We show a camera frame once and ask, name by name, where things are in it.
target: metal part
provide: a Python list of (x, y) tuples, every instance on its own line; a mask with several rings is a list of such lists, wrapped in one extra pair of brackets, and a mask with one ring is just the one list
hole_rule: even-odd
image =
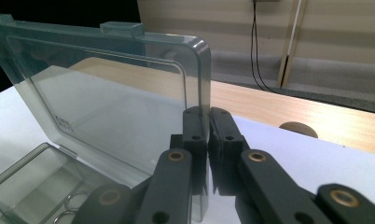
[(239, 170), (265, 223), (331, 223), (269, 153), (244, 151)]
[(133, 223), (148, 184), (149, 179), (133, 189), (120, 184), (99, 187), (82, 204), (72, 223)]
[(315, 202), (334, 223), (375, 224), (375, 204), (354, 189), (324, 185), (319, 188)]
[(242, 151), (249, 149), (231, 114), (212, 107), (210, 113), (209, 158), (214, 180), (214, 192), (236, 195), (243, 182), (238, 175), (237, 163)]
[(188, 108), (183, 116), (182, 148), (189, 151), (193, 158), (192, 193), (207, 194), (207, 139), (202, 127), (200, 108)]
[(190, 223), (191, 168), (192, 156), (187, 150), (163, 152), (135, 223)]
[(74, 216), (76, 214), (76, 211), (65, 211), (60, 213), (53, 221), (53, 224), (59, 223), (60, 220), (62, 220), (63, 217), (66, 216)]
[(90, 193), (86, 190), (79, 190), (79, 191), (75, 191), (75, 192), (71, 193), (70, 195), (68, 195), (68, 197), (65, 199), (65, 202), (64, 202), (64, 207), (67, 211), (75, 211), (76, 212), (77, 210), (79, 210), (79, 207), (71, 207), (70, 204), (69, 204), (71, 202), (71, 200), (78, 195), (84, 195), (86, 197), (89, 197)]

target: wooden desk surface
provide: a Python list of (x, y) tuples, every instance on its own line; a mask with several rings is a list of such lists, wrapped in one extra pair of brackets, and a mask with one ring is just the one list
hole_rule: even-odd
[[(183, 89), (175, 74), (125, 63), (88, 58), (71, 68), (163, 95), (175, 96), (175, 90)], [(375, 114), (216, 81), (211, 83), (211, 106), (275, 127), (288, 121), (301, 122), (312, 127), (319, 139), (375, 153)]]
[(212, 81), (211, 106), (275, 127), (309, 125), (318, 138), (375, 153), (375, 114)]

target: white surface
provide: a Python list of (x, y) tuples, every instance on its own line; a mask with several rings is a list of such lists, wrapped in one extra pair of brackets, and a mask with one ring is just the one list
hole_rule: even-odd
[[(375, 203), (375, 155), (252, 120), (234, 117), (251, 148), (268, 151), (303, 188), (339, 183)], [(48, 142), (14, 88), (0, 93), (0, 174), (43, 142)], [(203, 223), (238, 223), (232, 197), (210, 194)]]

